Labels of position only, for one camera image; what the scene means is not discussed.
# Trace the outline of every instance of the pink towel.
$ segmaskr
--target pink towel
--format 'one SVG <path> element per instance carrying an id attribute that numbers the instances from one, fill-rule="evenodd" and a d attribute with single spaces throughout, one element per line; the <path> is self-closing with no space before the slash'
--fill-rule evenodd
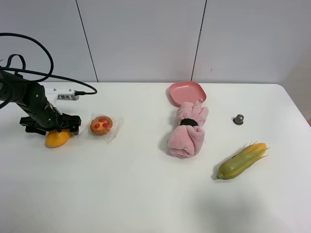
<path id="1" fill-rule="evenodd" d="M 191 158 L 200 152 L 205 136 L 202 126 L 208 115 L 208 108 L 202 107 L 201 103 L 202 100 L 196 104 L 185 102 L 178 109 L 179 126 L 167 142 L 173 156 Z"/>

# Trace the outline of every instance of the pink plate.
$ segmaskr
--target pink plate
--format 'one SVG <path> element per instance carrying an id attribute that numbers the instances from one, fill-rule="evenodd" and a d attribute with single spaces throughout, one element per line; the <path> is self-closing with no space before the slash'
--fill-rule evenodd
<path id="1" fill-rule="evenodd" d="M 174 83 L 170 86 L 169 92 L 178 106 L 184 102 L 196 103 L 199 99 L 206 100 L 206 94 L 202 87 L 192 81 Z"/>

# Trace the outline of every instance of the small metal object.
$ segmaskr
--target small metal object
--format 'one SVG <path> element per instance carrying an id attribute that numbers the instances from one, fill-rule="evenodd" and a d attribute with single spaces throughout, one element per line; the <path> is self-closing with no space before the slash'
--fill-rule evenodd
<path id="1" fill-rule="evenodd" d="M 238 114 L 238 115 L 233 119 L 233 122 L 234 122 L 236 125 L 242 125 L 242 124 L 243 124 L 243 120 L 244 120 L 244 116 L 241 115 L 241 114 Z"/>

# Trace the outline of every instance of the black hair tie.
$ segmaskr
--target black hair tie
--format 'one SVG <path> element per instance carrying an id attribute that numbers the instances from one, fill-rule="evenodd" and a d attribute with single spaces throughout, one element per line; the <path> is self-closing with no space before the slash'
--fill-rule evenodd
<path id="1" fill-rule="evenodd" d="M 191 125 L 192 127 L 194 127 L 194 126 L 198 126 L 198 123 L 192 119 L 183 119 L 180 122 L 180 125 Z"/>

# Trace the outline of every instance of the white table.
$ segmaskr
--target white table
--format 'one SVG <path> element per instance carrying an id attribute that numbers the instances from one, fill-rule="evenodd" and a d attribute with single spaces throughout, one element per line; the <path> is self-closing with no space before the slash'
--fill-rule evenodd
<path id="1" fill-rule="evenodd" d="M 74 83 L 48 88 L 87 90 Z M 124 118 L 110 144 L 71 138 L 48 149 L 24 132 L 26 114 L 0 111 L 1 233 L 309 233 L 311 128 L 274 84 L 201 84 L 210 113 L 205 143 L 191 159 L 167 155 L 177 108 L 169 83 L 92 83 L 98 94 L 60 101 L 79 115 Z M 232 117 L 245 116 L 237 126 Z M 219 164 L 252 141 L 268 157 L 230 181 Z"/>

